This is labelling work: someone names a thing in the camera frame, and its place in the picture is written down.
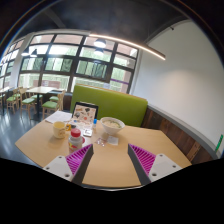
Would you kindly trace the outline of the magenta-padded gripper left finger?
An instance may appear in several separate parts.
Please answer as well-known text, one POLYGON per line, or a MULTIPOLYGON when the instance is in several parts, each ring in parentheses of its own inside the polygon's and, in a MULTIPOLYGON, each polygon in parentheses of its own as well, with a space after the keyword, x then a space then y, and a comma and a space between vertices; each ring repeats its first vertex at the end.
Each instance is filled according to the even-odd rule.
POLYGON ((93 145, 89 144, 68 156, 57 156, 44 170, 81 185, 93 154, 93 145))

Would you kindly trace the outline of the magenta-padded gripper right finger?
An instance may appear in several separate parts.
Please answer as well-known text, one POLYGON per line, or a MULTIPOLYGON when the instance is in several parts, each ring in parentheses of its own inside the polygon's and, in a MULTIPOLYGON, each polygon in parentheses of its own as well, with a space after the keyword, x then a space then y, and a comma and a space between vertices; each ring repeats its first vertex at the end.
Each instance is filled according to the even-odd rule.
POLYGON ((181 170, 181 167, 165 154, 154 155, 133 144, 128 145, 128 155, 143 186, 181 170))

